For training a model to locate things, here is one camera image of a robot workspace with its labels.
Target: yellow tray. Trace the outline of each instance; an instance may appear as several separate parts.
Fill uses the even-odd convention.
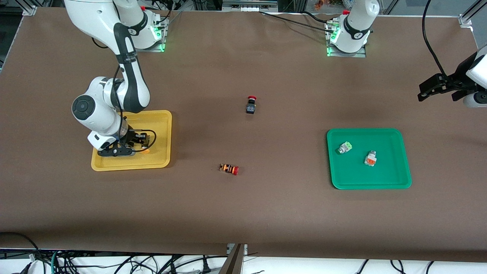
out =
[[[157,139],[148,150],[149,153],[136,153],[134,156],[101,157],[93,149],[92,168],[95,171],[162,168],[169,164],[171,155],[172,115],[167,110],[150,110],[140,113],[124,112],[127,122],[134,129],[152,129]],[[153,133],[147,132],[150,140]]]

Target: teal cable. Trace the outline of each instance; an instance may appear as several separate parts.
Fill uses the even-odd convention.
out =
[[[51,259],[51,274],[54,274],[54,260],[56,259],[57,252],[54,252],[53,258]]]

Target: green tray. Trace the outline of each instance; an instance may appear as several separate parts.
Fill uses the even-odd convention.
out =
[[[344,128],[328,132],[328,155],[332,183],[338,189],[405,189],[411,173],[401,133],[393,128]],[[344,142],[352,149],[339,155]],[[377,163],[364,164],[369,151],[377,152]]]

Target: brown table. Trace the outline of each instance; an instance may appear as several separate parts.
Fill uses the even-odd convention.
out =
[[[476,50],[457,19],[427,24],[449,73]],[[147,109],[174,115],[170,166],[95,172],[70,107],[113,75],[115,58],[64,9],[38,9],[0,75],[0,231],[42,248],[222,254],[245,242],[259,255],[487,261],[487,112],[449,95],[417,101],[438,72],[420,18],[377,18],[374,30],[367,58],[331,58],[320,31],[258,13],[183,13],[165,53],[139,55]],[[412,186],[335,189],[324,144],[337,127],[399,129]]]

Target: orange and white toy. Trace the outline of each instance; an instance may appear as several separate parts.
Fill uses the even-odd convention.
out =
[[[374,166],[377,159],[375,158],[375,151],[371,150],[367,157],[365,157],[364,164],[368,166]]]

